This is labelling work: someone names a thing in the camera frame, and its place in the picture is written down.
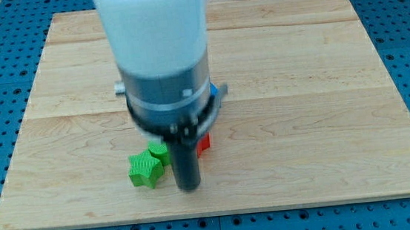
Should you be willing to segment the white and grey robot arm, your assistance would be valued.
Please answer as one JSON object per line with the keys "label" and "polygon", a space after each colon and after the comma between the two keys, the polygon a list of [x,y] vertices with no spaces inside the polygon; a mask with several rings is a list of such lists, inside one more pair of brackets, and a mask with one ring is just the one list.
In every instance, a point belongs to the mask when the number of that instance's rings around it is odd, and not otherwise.
{"label": "white and grey robot arm", "polygon": [[198,139],[212,126],[207,0],[93,0],[137,126],[164,140]]}

